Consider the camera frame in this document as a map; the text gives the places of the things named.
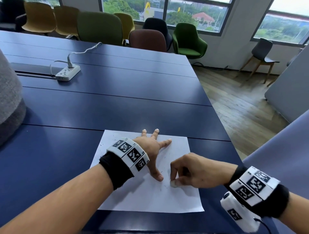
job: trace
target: wooden floor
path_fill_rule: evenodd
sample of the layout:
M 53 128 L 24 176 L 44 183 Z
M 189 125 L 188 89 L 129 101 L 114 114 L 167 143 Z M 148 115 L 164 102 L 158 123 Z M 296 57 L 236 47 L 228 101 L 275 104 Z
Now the wooden floor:
M 241 159 L 288 125 L 264 99 L 275 76 L 193 68 Z

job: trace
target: qr code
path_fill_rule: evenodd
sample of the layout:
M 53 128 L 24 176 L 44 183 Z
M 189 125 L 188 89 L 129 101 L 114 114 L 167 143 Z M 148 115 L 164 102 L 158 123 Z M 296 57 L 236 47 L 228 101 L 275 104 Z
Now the qr code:
M 117 141 L 115 144 L 113 144 L 113 147 L 118 147 L 122 142 L 123 140 Z
M 244 200 L 248 200 L 250 197 L 253 197 L 254 194 L 246 188 L 244 185 L 241 186 L 240 188 L 236 189 L 235 192 L 242 197 Z
M 253 191 L 255 191 L 257 194 L 260 193 L 260 191 L 265 188 L 265 184 L 260 181 L 258 178 L 255 176 L 252 176 L 251 179 L 246 183 Z
M 254 175 L 263 180 L 265 183 L 267 183 L 270 180 L 270 177 L 261 171 L 255 172 Z
M 143 158 L 140 161 L 138 161 L 137 164 L 135 164 L 138 171 L 140 171 L 145 165 L 146 165 L 146 162 Z
M 136 148 L 133 148 L 129 153 L 127 153 L 127 156 L 132 160 L 132 162 L 136 162 L 141 157 L 141 154 Z
M 230 209 L 230 210 L 228 210 L 227 212 L 230 214 L 230 216 L 232 216 L 232 218 L 233 218 L 235 221 L 240 220 L 240 219 L 243 219 L 243 218 L 236 212 L 236 210 L 234 210 L 234 209 Z
M 121 150 L 123 153 L 127 152 L 131 148 L 132 148 L 132 146 L 129 145 L 128 143 L 126 143 L 126 142 L 118 147 L 118 149 Z

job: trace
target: electrical socket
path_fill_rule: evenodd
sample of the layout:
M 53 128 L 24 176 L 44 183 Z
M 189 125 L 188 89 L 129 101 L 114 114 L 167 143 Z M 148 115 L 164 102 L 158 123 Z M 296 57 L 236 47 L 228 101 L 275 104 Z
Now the electrical socket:
M 80 67 L 76 64 L 73 64 L 72 68 L 65 67 L 60 72 L 57 73 L 56 79 L 59 81 L 69 81 L 71 80 L 78 72 Z

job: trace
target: green armchair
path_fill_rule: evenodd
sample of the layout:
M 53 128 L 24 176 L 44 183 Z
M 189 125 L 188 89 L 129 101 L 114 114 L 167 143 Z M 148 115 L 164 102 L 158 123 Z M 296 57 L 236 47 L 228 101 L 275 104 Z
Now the green armchair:
M 198 36 L 193 24 L 178 23 L 173 33 L 173 47 L 176 54 L 198 59 L 205 55 L 207 43 Z

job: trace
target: window sill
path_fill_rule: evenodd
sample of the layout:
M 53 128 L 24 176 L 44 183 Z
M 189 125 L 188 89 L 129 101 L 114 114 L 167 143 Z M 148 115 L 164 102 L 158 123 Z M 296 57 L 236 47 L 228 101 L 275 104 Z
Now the window sill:
M 134 20 L 134 24 L 144 25 L 144 22 L 140 20 Z M 175 30 L 176 26 L 168 25 L 167 28 L 171 30 Z M 221 36 L 222 35 L 222 29 L 220 30 L 220 32 L 203 31 L 203 30 L 197 29 L 197 32 L 198 34 L 211 35 L 211 36 Z
M 302 45 L 302 44 L 296 44 L 296 43 L 291 43 L 291 42 L 284 42 L 284 41 L 276 41 L 276 40 L 271 40 L 271 39 L 267 39 L 267 40 L 270 40 L 274 45 L 286 45 L 286 46 L 292 46 L 292 47 L 305 47 L 305 45 Z M 255 41 L 255 42 L 258 42 L 259 41 L 259 38 L 251 38 L 250 41 Z

